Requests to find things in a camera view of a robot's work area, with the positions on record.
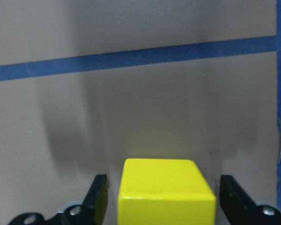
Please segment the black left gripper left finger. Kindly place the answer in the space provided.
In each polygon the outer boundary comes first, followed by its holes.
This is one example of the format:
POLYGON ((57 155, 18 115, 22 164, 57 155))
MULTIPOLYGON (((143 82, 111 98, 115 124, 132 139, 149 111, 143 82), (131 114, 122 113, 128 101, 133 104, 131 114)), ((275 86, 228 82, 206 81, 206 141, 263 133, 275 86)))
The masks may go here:
POLYGON ((36 212, 13 218, 10 225, 101 225, 107 210, 107 175, 95 176, 82 203, 71 205, 50 219, 36 212))

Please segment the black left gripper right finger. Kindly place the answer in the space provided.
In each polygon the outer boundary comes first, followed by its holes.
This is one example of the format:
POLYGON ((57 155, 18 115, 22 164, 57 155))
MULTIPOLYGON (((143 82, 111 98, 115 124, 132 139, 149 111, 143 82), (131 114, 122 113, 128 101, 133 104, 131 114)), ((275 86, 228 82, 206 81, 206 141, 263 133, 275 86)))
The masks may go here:
POLYGON ((281 212, 256 204, 231 175, 221 175, 219 202, 231 225, 281 225, 281 212))

